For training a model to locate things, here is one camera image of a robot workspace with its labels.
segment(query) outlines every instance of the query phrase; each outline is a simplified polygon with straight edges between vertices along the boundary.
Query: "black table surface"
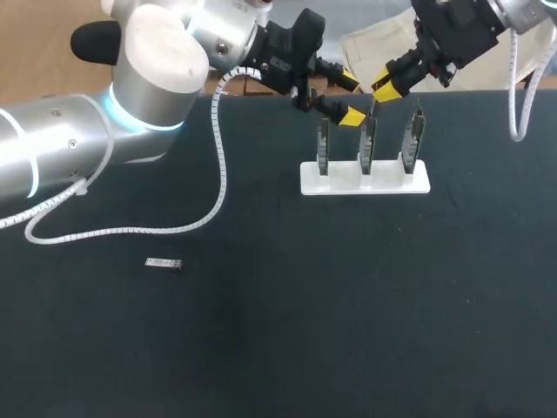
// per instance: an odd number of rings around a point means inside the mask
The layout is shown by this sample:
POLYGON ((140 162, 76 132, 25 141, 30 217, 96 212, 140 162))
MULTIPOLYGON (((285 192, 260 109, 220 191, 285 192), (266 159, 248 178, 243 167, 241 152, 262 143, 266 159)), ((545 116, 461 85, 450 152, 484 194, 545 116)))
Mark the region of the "black table surface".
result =
MULTIPOLYGON (((210 225, 52 247, 1 231, 0 416, 557 416, 557 92, 521 144, 504 92, 421 103, 429 195, 303 197, 319 115, 230 98, 210 225)), ((37 233, 204 215, 209 105, 166 158, 109 169, 37 233)), ((385 108, 377 158, 396 157, 412 107, 385 108)), ((332 133, 332 158, 355 159, 359 134, 332 133)))

